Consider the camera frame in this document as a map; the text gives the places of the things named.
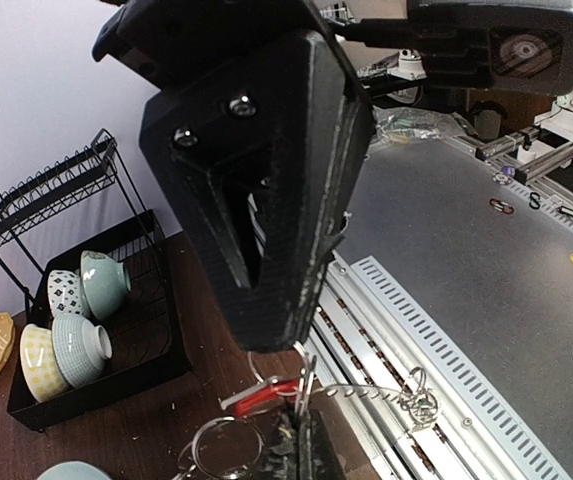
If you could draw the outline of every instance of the black metal rack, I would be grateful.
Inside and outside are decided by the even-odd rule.
[[[118,173],[125,175],[141,213],[137,212]],[[117,184],[133,217],[50,260],[42,267],[20,235],[48,218]],[[21,366],[15,370],[8,412],[32,430],[126,398],[175,378],[191,365],[186,358],[175,305],[163,231],[155,214],[146,210],[117,149],[117,141],[102,129],[90,147],[38,172],[17,187],[0,193],[0,247],[16,243],[40,272],[33,295],[0,256],[0,266],[24,293],[29,323],[49,328],[47,280],[54,269],[78,271],[81,252],[94,250],[123,262],[132,291],[125,305],[104,323],[114,357],[104,376],[81,389],[70,390],[45,403],[36,403],[26,386]]]

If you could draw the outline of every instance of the screw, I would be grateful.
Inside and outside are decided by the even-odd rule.
[[[190,128],[181,127],[175,130],[173,142],[180,148],[190,148],[197,145],[197,143],[199,143],[199,139],[193,135]]]
[[[228,110],[237,118],[250,118],[257,113],[257,107],[248,95],[233,98],[228,104]]]

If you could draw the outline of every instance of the dark wooden surface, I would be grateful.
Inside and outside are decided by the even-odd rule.
[[[34,480],[52,465],[81,460],[114,480],[170,480],[179,450],[207,420],[221,415],[219,398],[255,382],[234,343],[185,235],[168,240],[184,341],[194,371],[107,408],[31,432],[6,413],[15,348],[0,375],[0,480]],[[18,335],[23,321],[18,319]],[[260,371],[294,374],[294,353],[257,356]]]

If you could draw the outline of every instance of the aluminum plate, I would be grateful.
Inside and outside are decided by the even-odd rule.
[[[573,222],[492,174],[443,142],[371,152],[338,253],[377,259],[573,478]]]

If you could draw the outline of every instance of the white wall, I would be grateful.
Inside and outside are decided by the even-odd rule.
[[[180,226],[137,146],[145,101],[156,88],[112,58],[96,64],[91,47],[116,11],[95,0],[0,0],[0,190],[72,155],[101,128],[119,143],[135,183],[167,235]],[[126,219],[117,186],[25,235],[45,262]],[[39,276],[10,245],[0,253],[35,289]],[[0,311],[23,310],[0,269]]]

